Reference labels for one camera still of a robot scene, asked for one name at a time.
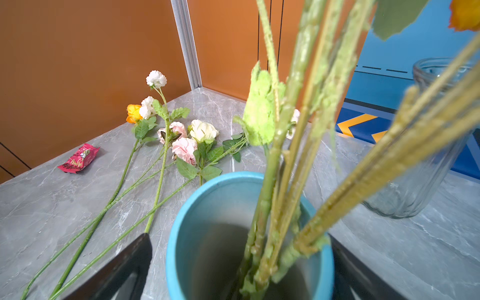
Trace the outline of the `yellow poppy flower bunch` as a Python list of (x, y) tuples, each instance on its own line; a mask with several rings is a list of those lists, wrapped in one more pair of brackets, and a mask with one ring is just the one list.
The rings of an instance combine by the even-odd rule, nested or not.
[(426, 91), (411, 86), (396, 118), (375, 147), (314, 215), (324, 233), (361, 201), (439, 151), (480, 121), (480, 68), (475, 66), (444, 96), (439, 92), (480, 48), (475, 37)]

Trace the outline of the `pink candy wrapper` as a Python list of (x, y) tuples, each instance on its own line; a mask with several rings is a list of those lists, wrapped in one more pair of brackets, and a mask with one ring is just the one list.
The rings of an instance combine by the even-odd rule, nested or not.
[(96, 158), (99, 150), (100, 147), (85, 143), (64, 164), (57, 168), (64, 173), (77, 174)]

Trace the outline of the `blue ceramic cylinder vase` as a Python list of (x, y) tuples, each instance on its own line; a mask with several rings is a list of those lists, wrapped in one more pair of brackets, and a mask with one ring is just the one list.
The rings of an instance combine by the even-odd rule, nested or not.
[[(223, 300), (243, 258), (263, 184), (259, 172), (232, 172), (197, 189), (177, 214), (167, 244), (166, 278), (173, 300)], [(331, 246), (299, 259), (267, 300), (330, 300), (335, 264)]]

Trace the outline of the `clear ribbed glass vase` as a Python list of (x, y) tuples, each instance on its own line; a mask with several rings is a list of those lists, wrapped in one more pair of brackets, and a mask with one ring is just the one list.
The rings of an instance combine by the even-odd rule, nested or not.
[[(427, 90), (436, 78), (445, 71), (452, 60), (453, 58), (447, 57), (427, 58), (414, 63), (412, 74), (420, 93)], [(470, 72), (475, 64), (476, 62), (471, 59), (459, 67), (451, 81), (439, 92), (435, 101), (453, 88), (464, 75)], [(465, 147), (468, 139), (468, 135), (465, 134), (462, 138), (447, 145), (435, 155), (409, 169), (402, 176), (388, 182), (382, 190), (362, 204), (378, 215), (392, 219), (416, 216), (428, 205), (442, 180), (460, 155), (461, 146)]]

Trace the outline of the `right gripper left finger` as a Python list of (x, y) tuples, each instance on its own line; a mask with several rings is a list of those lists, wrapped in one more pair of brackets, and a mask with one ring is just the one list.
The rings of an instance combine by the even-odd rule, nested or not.
[(148, 276), (153, 248), (150, 235), (141, 234), (67, 300), (139, 300)]

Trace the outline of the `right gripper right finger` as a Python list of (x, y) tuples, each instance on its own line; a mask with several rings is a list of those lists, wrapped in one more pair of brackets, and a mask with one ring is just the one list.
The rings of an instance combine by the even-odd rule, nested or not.
[(403, 300), (405, 297), (381, 279), (333, 236), (334, 300)]

